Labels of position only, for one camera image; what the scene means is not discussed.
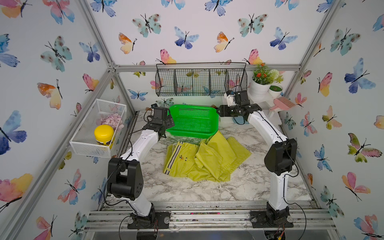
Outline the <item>yellow-green long pants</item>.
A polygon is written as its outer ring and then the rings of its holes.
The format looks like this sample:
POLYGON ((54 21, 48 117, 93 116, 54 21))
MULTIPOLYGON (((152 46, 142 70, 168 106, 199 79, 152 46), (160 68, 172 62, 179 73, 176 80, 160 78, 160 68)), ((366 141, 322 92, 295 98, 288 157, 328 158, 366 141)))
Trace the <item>yellow-green long pants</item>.
POLYGON ((226 139, 217 132, 198 145, 182 141, 169 145, 163 173, 194 182, 228 182, 231 174, 251 154, 234 137, 226 139))

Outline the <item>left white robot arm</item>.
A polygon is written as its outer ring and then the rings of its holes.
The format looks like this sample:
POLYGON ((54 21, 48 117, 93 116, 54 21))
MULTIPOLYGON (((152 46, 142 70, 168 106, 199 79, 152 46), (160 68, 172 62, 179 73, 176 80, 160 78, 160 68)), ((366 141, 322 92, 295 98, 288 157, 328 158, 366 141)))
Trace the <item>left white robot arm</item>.
POLYGON ((149 116, 131 149, 121 157, 111 158, 108 164, 106 190, 114 197, 128 202, 139 217, 148 217, 153 211, 152 203, 142 193, 144 177, 140 161, 166 136, 166 130, 175 126, 170 109, 156 104, 152 105, 152 109, 153 114, 149 116))

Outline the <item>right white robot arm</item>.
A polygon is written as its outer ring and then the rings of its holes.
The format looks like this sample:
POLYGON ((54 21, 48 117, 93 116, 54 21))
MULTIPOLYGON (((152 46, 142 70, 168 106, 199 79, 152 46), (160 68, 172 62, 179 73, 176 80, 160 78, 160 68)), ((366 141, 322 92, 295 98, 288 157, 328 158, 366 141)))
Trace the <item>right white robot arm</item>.
POLYGON ((268 119, 258 104, 252 104, 247 91, 227 91, 226 103, 217 109, 220 117, 243 117, 260 133, 270 147, 264 163, 271 173, 269 206, 275 211, 288 207, 286 191, 288 177, 296 163, 297 141, 282 134, 268 119))

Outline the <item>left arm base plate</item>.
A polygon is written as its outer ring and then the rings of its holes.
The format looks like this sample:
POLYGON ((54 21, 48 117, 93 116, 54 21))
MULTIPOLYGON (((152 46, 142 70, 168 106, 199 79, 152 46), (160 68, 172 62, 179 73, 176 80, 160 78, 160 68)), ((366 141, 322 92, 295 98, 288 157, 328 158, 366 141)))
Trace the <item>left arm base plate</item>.
POLYGON ((147 217, 140 217, 131 213, 128 217, 128 229, 168 229, 171 221, 171 213, 152 211, 147 217))

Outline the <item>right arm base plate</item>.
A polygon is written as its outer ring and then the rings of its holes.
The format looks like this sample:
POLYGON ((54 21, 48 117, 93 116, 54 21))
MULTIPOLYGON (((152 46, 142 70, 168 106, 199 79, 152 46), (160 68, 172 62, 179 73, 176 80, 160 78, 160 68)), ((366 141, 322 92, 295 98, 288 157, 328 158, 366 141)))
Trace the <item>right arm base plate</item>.
POLYGON ((250 222, 255 229, 261 228, 293 228, 293 219, 289 210, 266 210, 266 211, 251 211, 250 222))

